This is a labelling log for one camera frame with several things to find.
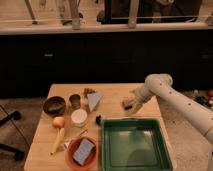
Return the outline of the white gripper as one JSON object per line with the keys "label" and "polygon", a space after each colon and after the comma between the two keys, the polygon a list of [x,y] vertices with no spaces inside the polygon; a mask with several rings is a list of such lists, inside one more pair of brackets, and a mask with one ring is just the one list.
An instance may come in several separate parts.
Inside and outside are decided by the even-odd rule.
{"label": "white gripper", "polygon": [[132,90],[132,93],[135,101],[138,102],[133,105],[133,114],[137,113],[142,108],[143,104],[147,103],[153,97],[153,93],[145,85],[135,88]]}

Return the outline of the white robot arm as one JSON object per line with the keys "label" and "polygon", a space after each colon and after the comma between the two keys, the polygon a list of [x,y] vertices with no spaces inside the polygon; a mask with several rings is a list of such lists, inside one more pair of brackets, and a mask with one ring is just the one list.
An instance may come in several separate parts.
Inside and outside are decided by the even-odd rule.
{"label": "white robot arm", "polygon": [[145,82],[133,90],[134,99],[141,104],[153,96],[167,101],[212,145],[207,171],[213,171],[213,112],[172,88],[169,74],[150,74]]}

